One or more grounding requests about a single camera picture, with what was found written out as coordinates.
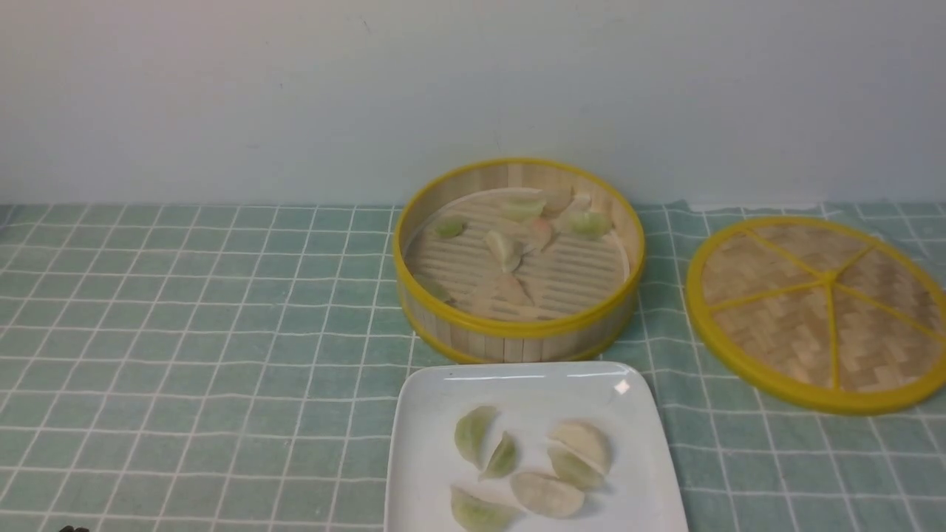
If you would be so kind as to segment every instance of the square plate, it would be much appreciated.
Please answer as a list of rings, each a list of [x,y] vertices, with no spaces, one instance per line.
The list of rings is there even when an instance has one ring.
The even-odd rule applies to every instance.
[[[464,532],[450,511],[452,485],[519,506],[509,477],[478,482],[476,468],[453,442],[460,417],[484,404],[499,409],[483,445],[484,461],[508,431],[520,450],[516,471],[552,473],[547,434],[573,418],[602,429],[614,453],[605,488],[589,493],[575,517],[553,520],[526,512],[511,532],[687,531],[674,463],[647,382],[624,364],[581,362],[454,365],[411,375],[394,414],[386,532]]]

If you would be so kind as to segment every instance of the yellow spoke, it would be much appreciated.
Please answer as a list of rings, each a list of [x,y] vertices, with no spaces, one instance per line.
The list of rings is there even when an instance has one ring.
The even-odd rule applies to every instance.
[[[834,289],[832,283],[825,283],[825,301],[828,307],[828,335],[831,338],[831,385],[841,388],[840,348],[837,343],[837,316],[834,314]]]
[[[895,318],[897,318],[898,320],[900,320],[900,321],[902,321],[902,322],[906,322],[906,323],[910,324],[911,326],[913,326],[913,328],[915,328],[916,330],[919,330],[920,332],[922,332],[923,334],[926,334],[927,336],[930,336],[930,337],[933,338],[934,340],[937,340],[937,341],[942,342],[942,343],[946,343],[946,336],[944,336],[944,335],[942,335],[942,334],[940,334],[940,333],[938,333],[938,332],[932,330],[931,328],[926,327],[925,325],[921,324],[920,322],[918,322],[917,320],[911,318],[910,316],[904,314],[903,312],[900,312],[899,310],[896,310],[896,309],[894,309],[894,308],[892,308],[892,307],[888,307],[887,305],[884,305],[883,303],[880,303],[880,302],[878,302],[878,301],[875,301],[875,300],[871,299],[870,297],[868,297],[868,296],[866,296],[866,295],[864,295],[864,294],[862,294],[862,293],[860,293],[860,292],[857,292],[857,291],[854,290],[853,288],[849,288],[849,287],[844,286],[844,285],[841,284],[841,283],[837,283],[837,284],[834,285],[834,286],[836,286],[836,287],[837,287],[839,290],[841,290],[842,292],[844,292],[844,293],[846,293],[846,294],[848,294],[848,295],[851,295],[851,296],[853,296],[853,297],[856,297],[856,298],[860,299],[861,301],[864,301],[864,302],[866,302],[866,303],[869,303],[870,305],[873,305],[874,307],[877,307],[878,309],[883,310],[884,312],[890,314],[891,316],[894,316]]]
[[[754,302],[759,301],[759,300],[761,300],[761,299],[766,299],[766,298],[769,298],[769,297],[774,297],[774,296],[776,296],[776,295],[782,295],[782,294],[784,294],[784,293],[795,292],[795,291],[798,291],[798,290],[805,290],[805,289],[808,289],[808,288],[814,288],[814,287],[821,286],[821,285],[824,285],[824,284],[825,284],[824,281],[822,281],[822,280],[817,280],[817,281],[812,281],[812,282],[810,282],[810,283],[804,283],[804,284],[800,284],[800,285],[793,285],[793,286],[785,287],[785,288],[776,288],[775,290],[770,290],[770,291],[767,291],[767,292],[753,293],[752,295],[747,295],[746,297],[737,297],[737,298],[735,298],[735,299],[729,299],[728,301],[724,301],[724,302],[722,302],[722,303],[718,303],[718,304],[716,304],[716,305],[713,305],[713,306],[709,307],[709,311],[710,311],[710,312],[717,312],[718,310],[731,309],[731,308],[733,308],[733,307],[739,307],[740,305],[744,305],[744,304],[746,304],[746,303],[754,303]]]
[[[788,260],[788,261],[790,261],[791,263],[795,264],[796,266],[798,266],[798,268],[801,268],[801,269],[804,270],[805,272],[808,272],[809,274],[814,275],[815,277],[821,278],[821,276],[822,276],[822,273],[821,273],[821,272],[819,272],[818,270],[812,268],[812,267],[809,266],[808,264],[805,264],[804,261],[802,261],[800,258],[795,257],[794,255],[792,255],[791,253],[789,253],[789,251],[788,251],[787,249],[785,249],[785,248],[779,246],[778,244],[774,243],[773,241],[771,241],[771,240],[769,240],[769,239],[764,239],[764,238],[760,237],[759,234],[756,233],[755,231],[746,230],[745,233],[746,233],[749,237],[751,237],[752,239],[754,239],[756,242],[758,242],[758,243],[760,243],[761,245],[763,245],[763,246],[769,248],[770,250],[772,250],[772,251],[778,253],[780,256],[782,256],[782,257],[785,258],[786,260]]]
[[[855,253],[855,254],[854,254],[854,257],[849,258],[847,261],[845,261],[845,263],[844,263],[840,268],[838,268],[837,270],[835,270],[835,271],[834,271],[834,276],[835,276],[835,277],[841,276],[841,274],[843,274],[848,268],[850,268],[851,266],[853,266],[855,262],[857,262],[858,260],[860,260],[864,255],[866,255],[866,254],[867,254],[868,252],[870,252],[870,250],[872,250],[872,249],[874,249],[873,244],[870,244],[870,245],[868,245],[868,246],[864,246],[864,249],[862,249],[861,251]]]

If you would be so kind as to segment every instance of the white grid line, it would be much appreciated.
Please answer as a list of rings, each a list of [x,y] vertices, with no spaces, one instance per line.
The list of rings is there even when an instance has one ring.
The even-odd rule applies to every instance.
[[[391,238],[390,231],[391,231],[391,223],[393,221],[394,221],[394,210],[391,209],[391,216],[388,218],[388,231],[389,231],[388,238],[385,239],[385,243],[384,243],[385,248],[387,248],[388,246],[388,239]],[[381,276],[383,275],[383,272],[384,272],[384,264],[379,264],[377,268],[377,284],[375,285],[375,304],[377,304],[377,293],[378,293],[378,289],[380,289],[381,287]],[[332,287],[333,295],[334,295],[334,292],[335,292],[335,287]],[[371,330],[371,325],[374,323],[374,321],[375,321],[375,310],[372,309],[371,315],[368,317],[368,330],[369,331]],[[358,377],[355,380],[355,393],[354,393],[355,399],[358,398],[358,393],[361,388],[361,374],[364,370],[364,361],[367,355],[368,355],[368,342],[366,341],[364,343],[364,349],[361,351],[361,364],[359,365],[359,369],[358,369]],[[348,413],[348,427],[345,429],[345,441],[344,443],[342,443],[342,458],[339,460],[338,477],[340,479],[342,478],[342,471],[345,467],[345,458],[347,457],[347,454],[348,454],[348,442],[349,442],[349,438],[352,435],[352,424],[353,424],[352,422],[354,419],[355,419],[355,404],[352,403],[351,412]],[[336,482],[335,487],[332,491],[332,503],[328,507],[328,527],[326,529],[326,532],[332,532],[332,523],[335,521],[335,507],[338,505],[339,487],[341,485],[342,485],[341,482]]]
[[[193,230],[193,223],[194,223],[194,221],[200,216],[200,214],[201,214],[201,210],[198,209],[198,212],[195,213],[195,215],[194,215],[194,220],[191,221],[191,226],[187,229],[187,233],[186,233],[186,235],[184,236],[184,241],[187,241],[187,239],[190,238],[191,232],[192,232],[192,230]],[[157,213],[157,216],[155,216],[155,218],[154,218],[154,219],[155,219],[155,222],[157,222],[157,220],[158,220],[158,218],[159,218],[160,216],[161,216],[161,210],[159,210],[158,213]],[[138,258],[141,257],[141,252],[144,251],[145,242],[148,241],[148,237],[149,237],[149,236],[150,236],[150,232],[149,232],[149,234],[146,235],[145,238],[142,240],[142,244],[141,244],[142,249],[141,249],[141,250],[138,252],[138,254],[135,256],[135,260],[132,262],[132,264],[134,264],[134,262],[136,262],[136,261],[138,260]],[[178,260],[180,260],[181,255],[182,255],[183,252],[184,252],[183,249],[178,250],[177,254],[174,256],[174,260],[171,262],[171,265],[170,265],[170,268],[169,268],[168,272],[174,270],[174,267],[177,265]],[[166,284],[167,284],[167,281],[168,281],[169,279],[170,279],[169,276],[165,276],[165,279],[164,279],[164,281],[162,282],[161,288],[160,288],[160,290],[158,291],[158,293],[160,293],[160,292],[165,288],[165,286],[166,286]],[[201,296],[203,295],[203,292],[207,290],[207,286],[208,286],[208,285],[209,285],[209,282],[204,282],[203,287],[201,288]],[[143,327],[144,324],[146,324],[146,323],[148,322],[148,320],[150,319],[151,314],[154,312],[154,309],[155,309],[156,305],[157,305],[157,301],[155,301],[154,303],[151,304],[150,308],[148,309],[148,315],[145,316],[145,320],[142,322],[142,327]],[[190,328],[190,324],[191,324],[191,322],[193,321],[194,315],[196,314],[196,312],[197,312],[197,307],[195,307],[193,310],[191,310],[190,315],[187,317],[187,327],[186,327],[186,328]],[[128,352],[125,353],[125,358],[124,358],[124,360],[122,361],[122,364],[119,366],[118,371],[115,372],[115,381],[113,382],[113,386],[114,386],[114,383],[117,382],[118,375],[121,373],[122,369],[125,367],[125,363],[126,363],[126,362],[128,361],[128,359],[130,358],[130,356],[131,356],[131,351],[134,349],[135,343],[136,343],[136,342],[138,341],[138,339],[141,337],[141,333],[142,333],[142,332],[143,332],[142,329],[138,329],[138,331],[135,333],[135,337],[132,339],[131,343],[129,344]],[[178,340],[177,347],[175,348],[175,356],[177,355],[177,352],[178,352],[178,351],[180,350],[180,348],[181,348],[181,342],[183,341],[183,339],[184,339],[184,337],[182,336],[181,339]],[[159,390],[159,391],[160,391],[161,388],[164,387],[168,375],[170,375],[170,365],[165,369],[164,374],[163,374],[162,377],[161,377],[161,382],[158,384],[156,390]],[[151,398],[151,400],[149,401],[148,410],[145,412],[145,415],[144,415],[144,417],[143,417],[142,420],[141,420],[141,427],[140,427],[141,429],[144,429],[144,428],[147,426],[148,421],[149,421],[149,418],[151,417],[151,413],[154,411],[154,405],[157,404],[157,399],[158,399],[158,397],[157,397],[157,395],[155,395],[155,397]],[[138,449],[138,444],[139,444],[140,442],[141,442],[141,434],[139,433],[139,434],[136,434],[136,435],[135,435],[134,441],[133,441],[133,443],[131,444],[131,449],[129,450],[128,456],[127,456],[126,459],[125,459],[125,464],[124,464],[124,466],[122,467],[122,472],[118,475],[118,478],[115,480],[115,485],[114,485],[114,487],[112,488],[112,494],[109,496],[108,503],[106,503],[106,505],[105,505],[106,512],[107,512],[107,511],[112,507],[112,505],[114,504],[115,497],[116,497],[116,495],[118,494],[118,489],[119,489],[119,487],[121,486],[122,480],[123,480],[123,479],[127,476],[127,474],[128,474],[129,465],[131,464],[131,461],[132,461],[132,459],[134,458],[135,451],[137,451],[137,449]],[[97,524],[97,526],[102,526],[102,522],[99,522],[99,523]]]
[[[313,216],[313,223],[314,223],[316,214],[313,213],[312,216]],[[355,211],[354,211],[354,209],[352,210],[351,217],[352,217],[352,219],[354,219],[354,217],[355,217]],[[273,220],[273,222],[275,222],[275,220],[276,220],[276,215],[273,215],[272,220]],[[269,237],[270,237],[271,234],[272,234],[272,233],[267,233],[267,236],[266,236],[266,240],[267,240],[267,241],[269,241]],[[300,258],[299,261],[296,263],[296,274],[299,273],[299,266],[300,266],[301,264],[302,264],[302,259]],[[339,261],[339,267],[341,268],[341,266],[342,266],[342,262]],[[289,293],[286,294],[287,302],[289,301],[289,298],[290,298],[291,296],[292,296],[292,291],[290,290]],[[278,322],[277,322],[277,324],[276,324],[276,330],[279,330],[279,329],[282,327],[283,318],[286,316],[286,308],[287,308],[287,306],[286,306],[286,305],[283,305],[283,308],[282,308],[282,309],[280,310],[280,312],[279,312],[279,320],[278,320]],[[328,309],[325,310],[324,319],[326,319],[326,320],[328,319]],[[267,364],[269,363],[270,359],[272,358],[272,348],[273,348],[273,346],[275,345],[275,341],[276,341],[276,340],[275,340],[275,336],[273,336],[272,341],[271,341],[271,343],[270,343],[269,352],[266,354],[266,362],[267,362]],[[256,396],[256,394],[259,393],[259,386],[263,383],[263,376],[264,376],[264,374],[265,374],[264,371],[260,371],[260,372],[259,372],[259,377],[258,377],[257,380],[256,380],[256,386],[255,386],[255,389],[254,389],[254,396]],[[250,414],[253,413],[253,407],[254,407],[255,403],[256,403],[256,397],[253,397],[252,399],[250,399],[250,404],[249,404],[249,406],[247,406],[246,414],[243,416],[243,423],[242,423],[242,428],[241,428],[241,430],[240,430],[240,435],[239,435],[239,438],[237,439],[237,442],[236,442],[236,447],[235,447],[235,449],[234,449],[234,455],[233,455],[233,457],[232,457],[231,460],[230,460],[230,467],[229,467],[228,470],[227,470],[227,475],[228,475],[228,476],[227,476],[227,478],[223,481],[223,488],[222,488],[222,490],[220,491],[220,500],[217,502],[217,509],[214,511],[214,521],[213,521],[213,523],[214,523],[214,527],[215,527],[215,528],[216,528],[216,526],[217,526],[217,523],[218,523],[219,520],[220,520],[220,512],[223,510],[223,502],[226,500],[227,489],[228,489],[229,486],[230,486],[230,476],[233,475],[234,467],[235,467],[236,464],[237,464],[237,455],[239,454],[240,447],[243,445],[244,434],[246,433],[247,424],[248,424],[249,421],[250,421]],[[301,410],[304,406],[305,406],[304,404],[300,404],[300,405],[299,405],[300,410]],[[273,506],[278,506],[278,505],[279,505],[279,501],[278,501],[278,500],[273,500],[273,501],[272,501],[272,504],[273,504]]]
[[[664,218],[667,221],[667,226],[671,227],[670,212],[667,209],[664,209]],[[676,242],[674,242],[673,237],[670,238],[670,246],[674,252],[674,275],[676,275],[676,281],[678,283],[680,291],[680,301],[686,301],[686,294],[683,291],[684,279],[680,276],[679,270],[679,261],[680,258],[676,255]],[[699,349],[696,347],[696,336],[693,334],[692,326],[690,325],[690,319],[687,318],[687,328],[690,332],[691,346],[693,357],[696,358],[696,368],[699,371],[700,377],[703,376],[703,363],[700,362],[700,353]],[[700,385],[703,388],[703,396],[706,399],[707,406],[710,406],[710,391],[707,389],[706,381],[700,380]],[[723,473],[723,485],[726,486],[726,491],[729,497],[729,508],[732,510],[732,521],[733,526],[735,526],[736,532],[740,532],[741,527],[739,525],[739,513],[736,511],[736,500],[732,496],[732,487],[729,484],[729,474],[726,469],[726,460],[723,458],[723,446],[720,443],[719,433],[716,430],[716,419],[714,413],[709,411],[709,427],[712,430],[713,441],[716,442],[716,455],[719,459],[719,467]]]
[[[229,240],[229,239],[230,239],[230,236],[233,234],[232,231],[233,231],[233,228],[234,228],[234,224],[237,222],[237,218],[239,217],[239,210],[240,210],[240,209],[238,208],[238,209],[236,210],[236,212],[234,212],[234,217],[233,217],[233,219],[231,220],[230,228],[227,230],[227,236],[226,236],[226,238],[224,239],[223,244],[220,246],[220,249],[221,249],[221,250],[226,247],[226,242],[227,242],[227,240]],[[198,212],[197,215],[195,215],[194,220],[196,220],[199,215],[200,215],[200,211]],[[271,226],[272,226],[273,223],[275,223],[276,217],[278,217],[278,216],[279,216],[279,209],[277,208],[277,209],[272,213],[272,223],[271,223]],[[266,247],[266,243],[267,243],[268,240],[269,240],[269,236],[270,236],[270,233],[268,232],[268,233],[266,234],[266,238],[265,238],[264,241],[263,241],[263,247],[264,247],[264,248]],[[221,257],[223,257],[223,253],[222,253],[222,252],[218,253],[217,258],[214,260],[214,264],[213,264],[213,266],[211,266],[211,268],[210,268],[211,272],[213,272],[213,270],[217,267],[217,264],[219,263]],[[262,259],[262,255],[260,255],[259,258],[256,260],[256,264],[255,264],[255,266],[254,266],[254,272],[256,271],[256,268],[259,267],[259,262],[260,262],[261,259]],[[203,299],[203,295],[206,293],[206,290],[207,290],[207,287],[208,287],[208,286],[210,286],[210,280],[209,280],[209,279],[208,279],[208,280],[206,281],[206,283],[203,285],[203,292],[201,292],[201,297],[200,297],[200,299]],[[246,298],[247,298],[247,296],[250,294],[250,288],[251,288],[252,286],[253,286],[253,283],[252,283],[252,281],[251,281],[251,282],[248,282],[248,283],[246,284],[246,288],[243,289],[242,301],[241,301],[241,303],[240,303],[240,305],[239,305],[239,306],[240,306],[240,310],[242,310],[243,304],[246,302]],[[187,458],[187,453],[190,451],[191,445],[192,445],[193,442],[194,442],[195,434],[197,434],[197,427],[198,427],[198,425],[199,425],[200,422],[201,422],[201,415],[203,414],[203,410],[204,410],[204,408],[205,408],[205,406],[206,406],[206,404],[207,404],[207,400],[212,397],[212,396],[210,395],[210,390],[211,390],[211,387],[214,385],[214,380],[217,378],[217,375],[218,375],[218,373],[219,373],[220,368],[223,366],[223,364],[222,364],[221,362],[222,362],[222,360],[223,360],[223,357],[226,355],[227,346],[230,344],[230,342],[231,342],[232,339],[233,339],[233,330],[234,330],[234,328],[237,326],[237,320],[238,320],[238,319],[239,319],[239,312],[234,316],[234,320],[233,320],[233,322],[230,324],[230,331],[229,331],[229,333],[228,333],[228,335],[227,335],[227,339],[226,339],[226,341],[223,343],[223,346],[220,348],[220,355],[219,355],[219,358],[218,358],[218,360],[217,360],[217,363],[215,364],[214,371],[213,371],[213,373],[212,373],[211,376],[210,376],[210,380],[207,382],[207,389],[204,391],[204,393],[203,393],[203,395],[202,395],[202,397],[201,397],[201,406],[197,409],[197,413],[194,415],[194,421],[191,423],[191,426],[190,426],[190,434],[187,436],[187,441],[184,443],[184,449],[181,451],[181,456],[178,458],[178,463],[177,463],[177,466],[175,467],[175,474],[173,475],[173,477],[172,477],[172,479],[171,479],[170,485],[167,487],[167,493],[165,493],[165,499],[164,499],[164,501],[161,503],[161,509],[158,511],[158,519],[157,519],[157,521],[155,521],[155,523],[154,523],[154,530],[155,530],[155,531],[157,531],[158,527],[161,525],[161,518],[164,517],[165,512],[167,511],[167,504],[170,502],[170,500],[171,500],[171,495],[173,495],[173,493],[174,493],[174,487],[175,487],[175,485],[177,484],[177,479],[178,479],[180,476],[182,476],[182,475],[181,475],[181,468],[184,466],[184,461],[185,461],[185,459]],[[185,329],[190,329],[190,323],[189,323],[189,322],[188,322],[188,325],[187,325],[187,327],[186,327]],[[181,345],[183,344],[183,342],[184,342],[184,335],[182,334],[181,339],[178,341],[177,348],[175,349],[175,352],[174,352],[174,358],[175,358],[175,359],[180,355]],[[167,368],[167,371],[166,371],[166,375],[170,375],[170,367],[171,367],[171,366],[169,365],[168,368]],[[264,373],[265,371],[266,371],[266,365],[265,365],[265,364],[262,364],[262,367],[261,367],[260,370],[259,370],[259,379],[260,379],[260,380],[262,380],[262,378],[263,378],[263,373]],[[157,388],[157,393],[160,393],[160,392],[161,392],[161,389],[162,389],[163,386],[164,386],[164,384],[162,383],[162,386],[159,386],[159,387]],[[247,407],[247,416],[248,416],[249,413],[250,413],[250,407],[252,407],[252,404]],[[236,459],[236,457],[237,457],[237,452],[239,451],[238,443],[239,443],[239,441],[235,442],[235,446],[234,446],[234,456],[233,456],[234,459]],[[221,492],[221,493],[220,493],[220,499],[221,499],[221,500],[222,500],[222,498],[223,498],[223,495],[224,495],[224,493]]]

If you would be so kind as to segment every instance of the white wall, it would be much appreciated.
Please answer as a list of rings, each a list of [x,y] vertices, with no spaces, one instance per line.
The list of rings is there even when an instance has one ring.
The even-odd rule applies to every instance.
[[[0,203],[946,199],[944,0],[5,0]]]

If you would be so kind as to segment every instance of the bamboo steamer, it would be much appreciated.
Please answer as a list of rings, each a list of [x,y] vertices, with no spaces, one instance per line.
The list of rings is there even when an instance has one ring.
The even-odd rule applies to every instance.
[[[499,265],[483,236],[496,229],[527,242],[528,224],[505,220],[510,196],[570,187],[604,212],[613,230],[599,240],[561,233],[542,252],[523,256],[515,275],[533,305],[514,305],[497,283]],[[440,239],[431,227],[447,216],[463,233]],[[556,362],[591,358],[610,346],[634,312],[644,238],[637,213],[612,186],[578,168],[537,159],[502,159],[458,168],[418,192],[394,230],[401,307],[425,342],[472,363]],[[414,278],[447,289],[444,303]]]
[[[693,327],[735,373],[795,404],[900,410],[946,382],[946,295],[908,257],[823,220],[736,223],[697,250]]]

